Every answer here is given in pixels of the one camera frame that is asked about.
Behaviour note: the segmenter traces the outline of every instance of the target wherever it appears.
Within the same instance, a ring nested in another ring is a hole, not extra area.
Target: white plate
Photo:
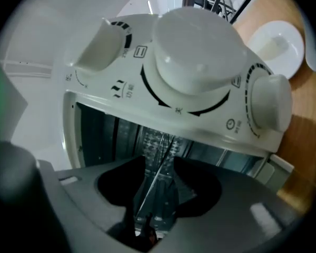
[[[287,79],[294,76],[304,57],[304,43],[299,31],[290,23],[273,21],[262,25],[247,43],[274,74]]]

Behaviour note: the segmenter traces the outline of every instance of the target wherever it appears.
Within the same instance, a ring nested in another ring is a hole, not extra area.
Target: control label
[[[130,99],[133,94],[133,89],[135,88],[134,84],[128,84],[127,85],[127,92],[126,92],[126,97]]]
[[[228,119],[226,123],[226,128],[228,130],[232,130],[235,127],[235,120],[234,119]]]
[[[72,73],[67,74],[67,75],[65,76],[65,80],[66,80],[67,82],[70,82],[70,81],[72,80]]]
[[[133,54],[133,57],[135,58],[144,58],[145,57],[145,54],[146,54],[146,50],[147,50],[147,47],[146,46],[137,46],[136,47],[136,50]]]
[[[176,114],[181,115],[182,110],[183,110],[183,108],[175,108],[174,112],[175,112]]]
[[[126,84],[127,83],[122,80],[117,80],[116,84],[111,87],[113,96],[116,98],[122,98],[124,96],[124,88]]]
[[[234,130],[234,133],[235,133],[235,134],[238,134],[238,133],[239,133],[240,127],[241,127],[241,121],[238,120],[238,122],[236,123],[235,130]]]

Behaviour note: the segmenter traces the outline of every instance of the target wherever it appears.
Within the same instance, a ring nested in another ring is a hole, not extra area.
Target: white knob
[[[246,46],[226,20],[194,7],[158,18],[153,45],[161,77],[185,94],[226,85],[241,72],[247,57]]]
[[[252,113],[257,126],[284,132],[291,120],[291,88],[283,75],[258,78],[252,88]]]
[[[65,63],[88,74],[105,69],[117,57],[121,34],[106,19],[79,27],[65,52]]]

